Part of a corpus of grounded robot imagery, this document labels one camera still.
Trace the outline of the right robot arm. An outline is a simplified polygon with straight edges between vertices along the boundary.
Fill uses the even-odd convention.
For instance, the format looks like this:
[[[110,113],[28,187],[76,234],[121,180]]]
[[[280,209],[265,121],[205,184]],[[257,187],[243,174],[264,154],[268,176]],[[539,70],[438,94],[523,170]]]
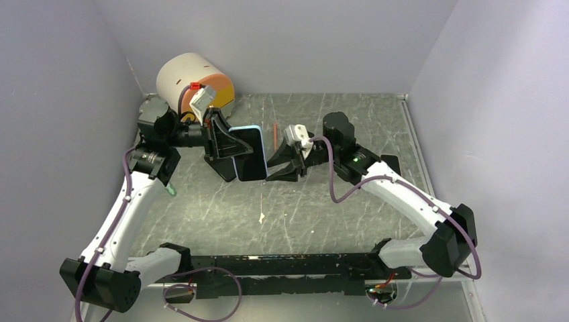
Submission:
[[[385,239],[377,244],[368,262],[373,276],[386,278],[398,268],[420,266],[436,276],[460,273],[473,280],[481,277],[472,209],[465,204],[453,207],[404,179],[384,157],[357,143],[355,128],[344,113],[328,113],[319,136],[301,124],[288,126],[282,144],[267,162],[269,168],[280,164],[285,167],[271,174],[269,181],[296,182],[308,168],[327,164],[329,195],[334,203],[363,189],[386,201],[422,231],[423,237]]]

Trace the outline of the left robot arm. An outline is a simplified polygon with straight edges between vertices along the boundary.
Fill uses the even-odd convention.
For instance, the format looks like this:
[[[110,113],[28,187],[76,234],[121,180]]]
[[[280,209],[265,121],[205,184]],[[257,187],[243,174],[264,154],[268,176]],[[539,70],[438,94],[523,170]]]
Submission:
[[[107,218],[81,255],[65,259],[60,267],[76,313],[82,303],[124,313],[149,284],[167,276],[182,282],[191,275],[190,249],[172,243],[129,259],[144,218],[180,161],[180,148],[201,147],[215,162],[253,151],[230,132],[220,109],[207,110],[203,121],[184,122],[157,96],[141,104],[138,129],[138,144],[123,154],[124,182]]]

